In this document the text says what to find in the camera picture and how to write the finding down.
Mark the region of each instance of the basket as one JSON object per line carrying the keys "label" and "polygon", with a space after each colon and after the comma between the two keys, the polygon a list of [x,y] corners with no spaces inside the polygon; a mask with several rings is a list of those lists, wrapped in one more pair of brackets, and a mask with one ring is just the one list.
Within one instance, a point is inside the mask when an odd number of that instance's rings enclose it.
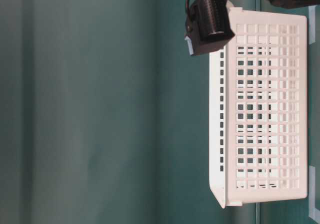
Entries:
{"label": "basket", "polygon": [[230,8],[210,54],[209,183],[225,208],[307,196],[307,19]]}

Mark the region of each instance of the rectangular hole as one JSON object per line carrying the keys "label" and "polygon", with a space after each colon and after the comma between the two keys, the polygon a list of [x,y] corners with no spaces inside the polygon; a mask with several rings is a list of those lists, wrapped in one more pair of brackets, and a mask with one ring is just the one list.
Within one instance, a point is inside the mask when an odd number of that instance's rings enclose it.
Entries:
{"label": "rectangular hole", "polygon": [[237,188],[239,188],[239,189],[245,189],[245,187],[246,187],[246,186],[245,186],[245,185],[246,185],[246,184],[245,184],[245,183],[246,183],[245,181],[243,181],[243,180],[237,180],[236,183],[237,183],[237,184],[236,184],[236,185],[237,185],[237,186],[236,186]]}
{"label": "rectangular hole", "polygon": [[238,70],[238,76],[243,76],[245,73],[243,69]]}
{"label": "rectangular hole", "polygon": [[269,91],[268,92],[268,99],[269,100],[277,100],[278,99],[278,92],[277,91]]}
{"label": "rectangular hole", "polygon": [[289,177],[289,170],[288,169],[281,169],[280,170],[280,177],[288,178]]}
{"label": "rectangular hole", "polygon": [[258,185],[259,185],[259,186],[258,186],[259,189],[265,189],[265,188],[267,187],[267,186],[266,186],[266,185],[267,185],[267,184],[266,184],[267,182],[266,182],[265,180],[259,180],[258,183],[259,183],[259,184],[258,184]]}
{"label": "rectangular hole", "polygon": [[247,120],[254,120],[254,114],[247,114]]}
{"label": "rectangular hole", "polygon": [[266,25],[258,25],[258,32],[259,32],[259,34],[267,33],[267,26]]}
{"label": "rectangular hole", "polygon": [[278,166],[278,158],[269,158],[270,166]]}
{"label": "rectangular hole", "polygon": [[287,81],[286,81],[286,80],[280,80],[280,81],[279,81],[279,88],[280,88],[280,89],[286,89],[286,88],[288,88]]}
{"label": "rectangular hole", "polygon": [[278,137],[276,135],[271,135],[269,138],[269,144],[277,145],[278,144]]}
{"label": "rectangular hole", "polygon": [[237,24],[236,31],[237,31],[237,33],[244,33],[245,32],[245,25],[244,24]]}
{"label": "rectangular hole", "polygon": [[248,65],[248,66],[255,66],[255,65],[256,65],[255,59],[248,59],[247,65]]}
{"label": "rectangular hole", "polygon": [[245,160],[243,158],[238,158],[237,159],[237,165],[245,165],[244,162]]}
{"label": "rectangular hole", "polygon": [[255,86],[255,85],[256,85],[256,80],[247,80],[246,83],[247,83],[247,84],[246,84],[246,85],[247,85],[247,86],[246,86],[247,88],[255,88],[255,87],[256,87],[256,86]]}
{"label": "rectangular hole", "polygon": [[243,132],[243,131],[244,131],[244,126],[243,126],[243,125],[237,125],[237,126],[236,126],[236,131],[237,131],[238,133]]}
{"label": "rectangular hole", "polygon": [[246,131],[247,132],[255,132],[256,131],[256,126],[249,124],[249,125],[246,126]]}
{"label": "rectangular hole", "polygon": [[266,169],[258,169],[258,177],[266,177]]}
{"label": "rectangular hole", "polygon": [[278,59],[269,59],[269,66],[277,67]]}
{"label": "rectangular hole", "polygon": [[256,181],[255,180],[249,180],[248,181],[248,189],[256,189]]}
{"label": "rectangular hole", "polygon": [[255,91],[248,91],[247,93],[246,93],[246,98],[247,99],[255,99],[256,97],[256,92]]}
{"label": "rectangular hole", "polygon": [[288,126],[287,125],[279,125],[279,132],[280,133],[287,133],[288,132]]}
{"label": "rectangular hole", "polygon": [[267,139],[266,136],[258,136],[258,144],[266,144]]}
{"label": "rectangular hole", "polygon": [[268,119],[269,119],[269,121],[278,121],[278,115],[277,114],[269,114]]}
{"label": "rectangular hole", "polygon": [[248,55],[255,55],[256,54],[256,48],[255,47],[248,47],[247,48],[247,54]]}
{"label": "rectangular hole", "polygon": [[280,155],[288,155],[288,147],[280,147]]}
{"label": "rectangular hole", "polygon": [[243,110],[244,108],[244,104],[243,103],[237,103],[237,109],[238,110]]}
{"label": "rectangular hole", "polygon": [[244,44],[244,43],[245,43],[245,37],[244,37],[243,35],[238,35],[238,36],[236,37],[236,42],[237,42],[238,44]]}
{"label": "rectangular hole", "polygon": [[269,25],[269,33],[276,34],[278,33],[278,29],[276,25]]}
{"label": "rectangular hole", "polygon": [[280,36],[280,44],[281,45],[287,45],[288,44],[288,39],[286,36]]}
{"label": "rectangular hole", "polygon": [[277,180],[270,180],[270,181],[269,181],[269,187],[270,187],[271,189],[277,188],[277,187],[278,187],[278,181],[277,181]]}
{"label": "rectangular hole", "polygon": [[287,26],[286,25],[280,25],[279,26],[279,31],[280,31],[280,34],[287,34],[288,33]]}
{"label": "rectangular hole", "polygon": [[270,169],[269,175],[271,178],[278,178],[279,177],[279,170],[278,169]]}
{"label": "rectangular hole", "polygon": [[261,133],[266,133],[266,131],[267,131],[266,125],[264,125],[264,124],[263,125],[258,125],[257,126],[257,131],[261,132]]}
{"label": "rectangular hole", "polygon": [[280,135],[279,142],[280,144],[288,144],[288,137],[286,135]]}
{"label": "rectangular hole", "polygon": [[299,137],[296,135],[289,136],[289,144],[290,145],[299,145]]}
{"label": "rectangular hole", "polygon": [[288,55],[287,47],[280,47],[280,55]]}
{"label": "rectangular hole", "polygon": [[280,66],[287,67],[288,66],[288,59],[280,59]]}
{"label": "rectangular hole", "polygon": [[258,55],[267,55],[266,47],[258,47]]}
{"label": "rectangular hole", "polygon": [[277,70],[269,70],[269,76],[272,78],[278,77],[278,71]]}
{"label": "rectangular hole", "polygon": [[277,111],[278,110],[278,103],[269,103],[269,110]]}
{"label": "rectangular hole", "polygon": [[259,59],[258,60],[258,66],[267,66],[266,59]]}
{"label": "rectangular hole", "polygon": [[242,46],[239,46],[237,48],[237,53],[238,53],[238,55],[244,55],[245,54],[245,48],[242,47]]}
{"label": "rectangular hole", "polygon": [[259,100],[266,100],[267,92],[266,91],[258,91],[258,99]]}
{"label": "rectangular hole", "polygon": [[299,56],[299,48],[289,47],[288,48],[288,55],[290,55],[290,56]]}
{"label": "rectangular hole", "polygon": [[239,66],[245,65],[244,59],[237,59],[237,63],[238,63]]}
{"label": "rectangular hole", "polygon": [[278,148],[277,147],[270,147],[269,148],[269,155],[278,155]]}
{"label": "rectangular hole", "polygon": [[289,160],[287,158],[280,158],[280,166],[288,166]]}
{"label": "rectangular hole", "polygon": [[257,176],[257,175],[256,175],[256,174],[257,174],[257,173],[256,173],[257,171],[256,171],[255,169],[248,169],[247,172],[248,172],[247,174],[248,174],[248,177],[249,177],[249,178],[253,178],[253,177],[256,177],[256,176]]}
{"label": "rectangular hole", "polygon": [[288,180],[280,180],[280,188],[282,188],[282,189],[289,188],[289,181]]}
{"label": "rectangular hole", "polygon": [[255,158],[248,158],[247,159],[248,165],[256,165],[256,159]]}
{"label": "rectangular hole", "polygon": [[243,148],[238,148],[238,155],[243,155],[244,153],[245,152]]}
{"label": "rectangular hole", "polygon": [[278,88],[278,81],[277,80],[269,80],[268,81],[268,87],[271,89],[277,89]]}
{"label": "rectangular hole", "polygon": [[244,143],[244,137],[243,136],[237,136],[236,142],[238,144],[243,144]]}
{"label": "rectangular hole", "polygon": [[258,44],[266,44],[267,37],[266,36],[258,36]]}
{"label": "rectangular hole", "polygon": [[278,133],[278,125],[268,125],[269,133]]}
{"label": "rectangular hole", "polygon": [[278,55],[278,47],[269,47],[269,55]]}
{"label": "rectangular hole", "polygon": [[254,150],[253,148],[248,148],[247,149],[247,154],[248,155],[253,155],[254,154],[253,150]]}
{"label": "rectangular hole", "polygon": [[256,37],[255,36],[248,36],[248,44],[255,44]]}
{"label": "rectangular hole", "polygon": [[238,169],[236,172],[237,172],[237,173],[236,173],[236,174],[237,174],[236,176],[237,176],[238,178],[244,178],[244,177],[246,176],[246,175],[245,175],[246,173],[245,173],[245,171],[244,171],[243,169]]}
{"label": "rectangular hole", "polygon": [[266,88],[266,80],[258,80],[258,88]]}
{"label": "rectangular hole", "polygon": [[245,83],[244,80],[237,80],[236,83],[237,83],[237,84],[236,84],[236,85],[237,85],[237,86],[236,86],[237,88],[244,88],[244,87],[245,87],[245,86],[244,86],[244,85],[245,85],[245,84],[244,84],[244,83]]}
{"label": "rectangular hole", "polygon": [[266,165],[266,160],[265,160],[265,158],[258,158],[258,165],[260,166],[260,165]]}
{"label": "rectangular hole", "polygon": [[290,89],[298,89],[299,88],[299,81],[298,80],[290,80],[289,81],[289,88]]}
{"label": "rectangular hole", "polygon": [[247,32],[249,34],[255,34],[256,31],[256,25],[247,25]]}
{"label": "rectangular hole", "polygon": [[277,45],[278,43],[278,36],[269,36],[269,44]]}
{"label": "rectangular hole", "polygon": [[298,189],[299,188],[299,180],[290,180],[290,187],[292,189]]}
{"label": "rectangular hole", "polygon": [[254,144],[255,143],[255,138],[251,135],[248,135],[247,136],[247,139],[246,139],[246,142],[247,144]]}
{"label": "rectangular hole", "polygon": [[264,70],[264,69],[263,70],[262,69],[258,70],[257,74],[258,74],[258,77],[265,77],[266,76],[266,70]]}
{"label": "rectangular hole", "polygon": [[267,152],[266,152],[266,147],[261,147],[261,148],[258,148],[258,155],[266,155]]}
{"label": "rectangular hole", "polygon": [[289,59],[289,66],[290,67],[299,67],[299,60],[298,59]]}

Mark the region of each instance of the green backdrop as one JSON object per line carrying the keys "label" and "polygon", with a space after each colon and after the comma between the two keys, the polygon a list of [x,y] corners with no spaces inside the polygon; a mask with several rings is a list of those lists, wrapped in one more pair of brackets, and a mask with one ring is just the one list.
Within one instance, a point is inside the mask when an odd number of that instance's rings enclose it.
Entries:
{"label": "green backdrop", "polygon": [[[184,0],[1,0],[0,19],[0,223],[255,222],[209,189],[209,56],[188,55]],[[305,223],[306,202],[261,221]]]}

